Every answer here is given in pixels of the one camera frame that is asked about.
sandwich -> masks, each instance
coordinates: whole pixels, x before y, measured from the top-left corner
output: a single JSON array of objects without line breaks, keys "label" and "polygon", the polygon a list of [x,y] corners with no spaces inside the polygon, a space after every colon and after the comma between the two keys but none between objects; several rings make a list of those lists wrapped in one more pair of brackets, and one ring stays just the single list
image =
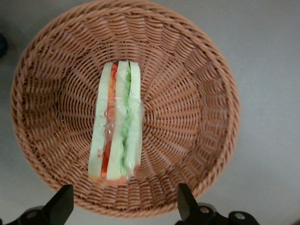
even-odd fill
[{"label": "sandwich", "polygon": [[122,184],[134,175],[141,163],[142,116],[139,65],[106,63],[98,88],[89,178]]}]

tomato slice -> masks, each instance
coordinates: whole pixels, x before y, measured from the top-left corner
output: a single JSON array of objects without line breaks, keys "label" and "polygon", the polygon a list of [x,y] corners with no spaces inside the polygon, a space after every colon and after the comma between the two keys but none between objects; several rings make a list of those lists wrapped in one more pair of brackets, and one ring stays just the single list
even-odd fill
[{"label": "tomato slice", "polygon": [[116,119],[116,74],[118,66],[113,64],[108,84],[108,101],[105,128],[105,145],[103,151],[103,161],[101,167],[101,177],[106,178],[109,155],[111,153],[111,145],[113,141],[114,123]]}]

woven basket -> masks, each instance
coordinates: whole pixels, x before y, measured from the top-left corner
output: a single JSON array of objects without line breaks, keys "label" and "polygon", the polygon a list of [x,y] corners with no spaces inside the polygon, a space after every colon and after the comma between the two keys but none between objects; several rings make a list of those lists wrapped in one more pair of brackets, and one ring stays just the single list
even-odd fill
[{"label": "woven basket", "polygon": [[[98,83],[119,60],[141,67],[142,162],[128,184],[99,187],[87,176]],[[143,0],[91,2],[51,21],[22,55],[11,106],[41,179],[56,191],[73,184],[77,206],[119,218],[176,209],[180,182],[199,197],[231,158],[240,117],[232,73],[208,36]]]}]

white bread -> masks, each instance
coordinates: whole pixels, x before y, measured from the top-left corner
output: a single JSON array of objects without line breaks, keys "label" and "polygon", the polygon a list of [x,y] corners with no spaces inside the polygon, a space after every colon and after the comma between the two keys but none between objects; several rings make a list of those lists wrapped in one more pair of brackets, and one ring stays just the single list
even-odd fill
[{"label": "white bread", "polygon": [[134,169],[141,164],[142,152],[142,106],[141,106],[141,71],[136,62],[130,62],[131,86],[129,93],[129,110],[131,123],[126,140],[126,156],[124,166],[129,175],[134,174]]},{"label": "white bread", "polygon": [[126,70],[128,65],[128,61],[119,61],[116,74],[116,119],[112,136],[111,153],[107,167],[107,180],[118,180],[123,176],[121,172],[121,161],[124,152],[122,129],[127,114],[127,108],[124,105],[124,97],[126,96]]},{"label": "white bread", "polygon": [[103,154],[103,148],[105,143],[106,117],[104,116],[104,113],[107,108],[108,83],[110,79],[112,65],[113,64],[110,62],[104,65],[99,82],[96,115],[94,121],[92,143],[90,147],[90,158],[88,168],[89,177],[100,177],[101,174],[103,158],[98,157],[98,154]]}]

